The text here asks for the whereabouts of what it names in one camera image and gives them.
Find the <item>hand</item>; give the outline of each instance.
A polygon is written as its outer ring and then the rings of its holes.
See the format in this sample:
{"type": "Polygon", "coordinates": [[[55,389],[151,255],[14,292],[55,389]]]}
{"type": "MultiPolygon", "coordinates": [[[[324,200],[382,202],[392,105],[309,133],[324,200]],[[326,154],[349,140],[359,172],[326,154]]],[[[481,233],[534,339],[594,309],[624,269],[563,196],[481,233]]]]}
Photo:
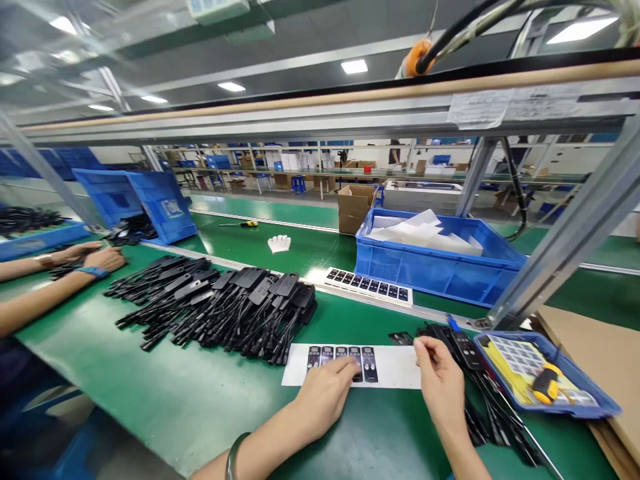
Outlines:
{"type": "Polygon", "coordinates": [[[110,247],[91,253],[85,259],[85,267],[102,267],[112,272],[122,267],[126,260],[120,253],[120,247],[110,247]]]}
{"type": "Polygon", "coordinates": [[[465,378],[440,340],[420,337],[413,341],[422,372],[422,396],[436,428],[466,433],[465,378]]]}
{"type": "Polygon", "coordinates": [[[54,252],[51,254],[51,256],[56,264],[63,265],[65,263],[76,261],[86,252],[98,250],[98,248],[100,247],[102,247],[102,242],[100,241],[78,243],[77,245],[73,245],[68,249],[54,252]]]}
{"type": "Polygon", "coordinates": [[[360,366],[342,357],[312,368],[298,396],[285,409],[290,426],[299,429],[300,448],[318,440],[340,418],[354,375],[360,366]]]}

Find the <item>person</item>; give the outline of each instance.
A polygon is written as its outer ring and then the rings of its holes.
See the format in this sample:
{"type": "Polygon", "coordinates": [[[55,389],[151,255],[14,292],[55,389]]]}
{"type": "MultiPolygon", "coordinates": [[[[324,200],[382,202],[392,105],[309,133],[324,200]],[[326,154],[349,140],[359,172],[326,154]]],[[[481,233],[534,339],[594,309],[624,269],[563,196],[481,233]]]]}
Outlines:
{"type": "Polygon", "coordinates": [[[85,258],[83,268],[94,272],[72,271],[40,289],[0,303],[0,413],[14,399],[53,375],[44,362],[8,337],[94,282],[97,274],[110,273],[125,264],[120,248],[96,251],[101,246],[100,241],[80,243],[50,255],[0,263],[0,282],[4,282],[76,261],[92,252],[85,258]]]}
{"type": "MultiPolygon", "coordinates": [[[[400,140],[391,139],[392,145],[400,145],[400,140]]],[[[389,164],[395,165],[396,163],[400,163],[400,149],[390,149],[389,150],[389,164]]]]}
{"type": "MultiPolygon", "coordinates": [[[[456,480],[491,480],[467,432],[462,370],[440,340],[420,337],[413,347],[421,370],[422,395],[456,480]]],[[[191,480],[267,478],[298,450],[321,438],[340,418],[353,376],[359,371],[352,357],[312,368],[296,398],[241,441],[229,465],[227,450],[194,473],[191,480]]]]}

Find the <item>blue plastic crate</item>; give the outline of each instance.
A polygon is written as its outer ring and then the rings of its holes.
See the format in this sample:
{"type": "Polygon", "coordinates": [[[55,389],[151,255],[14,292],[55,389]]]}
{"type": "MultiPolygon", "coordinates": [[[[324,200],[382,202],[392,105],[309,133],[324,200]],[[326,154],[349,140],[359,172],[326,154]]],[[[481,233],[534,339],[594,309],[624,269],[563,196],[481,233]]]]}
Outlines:
{"type": "Polygon", "coordinates": [[[20,177],[30,177],[30,178],[42,178],[40,174],[36,171],[35,168],[31,166],[31,164],[25,160],[25,158],[18,152],[18,150],[10,149],[8,150],[10,156],[13,157],[13,160],[18,164],[19,171],[21,172],[20,177]]]}
{"type": "Polygon", "coordinates": [[[88,147],[55,149],[55,152],[72,169],[108,170],[108,167],[100,163],[88,147]]]}
{"type": "Polygon", "coordinates": [[[231,162],[227,155],[207,155],[207,165],[212,169],[230,169],[231,162]]]}
{"type": "Polygon", "coordinates": [[[146,212],[158,238],[169,245],[197,233],[187,201],[170,172],[128,172],[73,169],[109,228],[146,212]]]}
{"type": "Polygon", "coordinates": [[[0,243],[0,261],[11,260],[40,250],[64,245],[70,241],[90,235],[85,229],[84,223],[67,220],[65,225],[65,227],[58,227],[50,231],[26,235],[0,243]]]}
{"type": "Polygon", "coordinates": [[[494,367],[493,362],[485,354],[484,349],[481,346],[481,341],[488,335],[494,335],[496,337],[526,341],[533,343],[538,350],[545,356],[545,358],[552,359],[555,357],[557,348],[552,342],[550,342],[544,335],[536,332],[505,332],[505,331],[492,331],[488,333],[481,333],[473,338],[473,342],[476,344],[478,352],[482,355],[488,364],[489,368],[495,373],[495,377],[502,385],[504,392],[511,399],[511,404],[518,410],[537,411],[544,413],[560,413],[565,415],[571,415],[578,419],[601,419],[604,417],[612,417],[614,415],[620,415],[622,408],[613,399],[608,396],[598,385],[589,378],[578,366],[570,360],[564,353],[560,352],[555,364],[562,370],[562,373],[580,390],[589,392],[593,398],[598,402],[599,407],[580,407],[578,405],[522,405],[516,400],[508,382],[504,379],[502,374],[497,368],[494,367]]]}
{"type": "Polygon", "coordinates": [[[365,238],[375,216],[411,218],[416,214],[373,208],[356,234],[355,272],[434,295],[492,307],[527,258],[478,219],[438,215],[441,234],[463,240],[473,236],[484,247],[482,257],[365,238]]]}

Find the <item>yellow screwdriver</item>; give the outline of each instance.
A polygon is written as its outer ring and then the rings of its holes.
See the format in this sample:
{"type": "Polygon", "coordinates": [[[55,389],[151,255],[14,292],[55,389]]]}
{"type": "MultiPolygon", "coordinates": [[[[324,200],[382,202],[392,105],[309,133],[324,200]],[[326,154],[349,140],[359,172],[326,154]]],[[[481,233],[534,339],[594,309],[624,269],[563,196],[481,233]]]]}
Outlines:
{"type": "Polygon", "coordinates": [[[242,228],[257,227],[258,222],[252,220],[242,223],[224,223],[222,225],[218,225],[218,227],[237,227],[238,225],[240,225],[242,228]]]}
{"type": "Polygon", "coordinates": [[[542,366],[542,372],[535,378],[531,386],[533,396],[545,405],[552,404],[558,398],[558,377],[562,375],[562,370],[555,364],[558,362],[561,348],[562,345],[558,345],[553,362],[546,362],[542,366]]]}

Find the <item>white glove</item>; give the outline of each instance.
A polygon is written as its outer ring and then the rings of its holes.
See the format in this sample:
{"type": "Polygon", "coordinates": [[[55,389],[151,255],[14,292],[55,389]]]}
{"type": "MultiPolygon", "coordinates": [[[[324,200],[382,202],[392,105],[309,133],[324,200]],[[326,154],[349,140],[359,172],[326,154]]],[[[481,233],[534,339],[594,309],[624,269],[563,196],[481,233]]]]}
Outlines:
{"type": "Polygon", "coordinates": [[[288,251],[291,246],[291,239],[286,235],[277,235],[274,238],[267,240],[267,244],[269,245],[272,253],[288,251]]]}

